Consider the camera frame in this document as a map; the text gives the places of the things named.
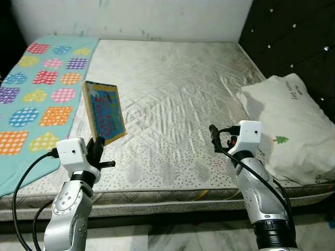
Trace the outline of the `colourful children's board book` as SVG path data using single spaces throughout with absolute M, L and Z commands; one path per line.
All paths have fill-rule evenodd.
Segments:
M 82 96 L 93 139 L 103 137 L 104 145 L 108 145 L 125 136 L 127 131 L 117 86 L 85 81 Z

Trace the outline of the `white pillow with tree print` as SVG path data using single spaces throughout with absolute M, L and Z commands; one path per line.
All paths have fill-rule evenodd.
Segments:
M 334 125 L 297 74 L 268 77 L 236 96 L 262 124 L 259 149 L 272 175 L 303 186 L 334 181 Z

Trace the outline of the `teal blanket with coloured shapes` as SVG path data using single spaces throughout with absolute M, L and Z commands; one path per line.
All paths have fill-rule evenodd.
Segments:
M 36 159 L 69 138 L 98 39 L 44 36 L 31 43 L 0 84 L 0 198 L 54 172 Z

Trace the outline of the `grey quilted mattress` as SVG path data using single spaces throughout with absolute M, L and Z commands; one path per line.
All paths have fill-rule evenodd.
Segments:
M 232 42 L 99 40 L 84 81 L 119 88 L 127 133 L 105 146 L 91 217 L 241 210 L 242 194 L 208 127 L 248 115 L 237 100 L 263 75 Z M 81 98 L 70 137 L 91 137 Z M 12 219 L 12 193 L 0 222 Z

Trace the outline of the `dark tufted headboard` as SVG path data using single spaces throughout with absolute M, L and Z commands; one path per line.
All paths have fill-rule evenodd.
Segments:
M 297 74 L 330 120 L 334 7 L 335 0 L 253 0 L 238 41 L 263 76 Z

